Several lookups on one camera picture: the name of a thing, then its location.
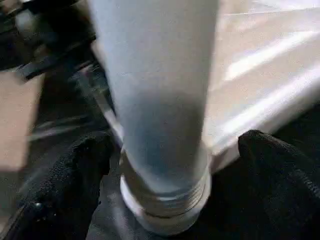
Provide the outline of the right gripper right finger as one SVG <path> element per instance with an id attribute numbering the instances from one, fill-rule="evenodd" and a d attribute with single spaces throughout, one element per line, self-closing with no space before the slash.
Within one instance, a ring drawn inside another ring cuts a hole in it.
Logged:
<path id="1" fill-rule="evenodd" d="M 238 138 L 273 240 L 320 238 L 320 169 L 295 146 L 259 130 Z"/>

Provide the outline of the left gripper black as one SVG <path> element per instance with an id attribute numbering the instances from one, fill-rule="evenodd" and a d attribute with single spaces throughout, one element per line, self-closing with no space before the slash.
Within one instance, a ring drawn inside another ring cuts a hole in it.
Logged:
<path id="1" fill-rule="evenodd" d="M 81 69 L 96 57 L 87 0 L 2 0 L 0 69 L 44 73 L 55 66 Z"/>

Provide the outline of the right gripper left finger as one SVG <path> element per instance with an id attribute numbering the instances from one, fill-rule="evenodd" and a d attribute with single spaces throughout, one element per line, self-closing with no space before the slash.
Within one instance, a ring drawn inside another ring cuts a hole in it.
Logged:
<path id="1" fill-rule="evenodd" d="M 110 171 L 113 138 L 104 131 L 49 150 L 18 190 L 3 240 L 84 240 Z"/>

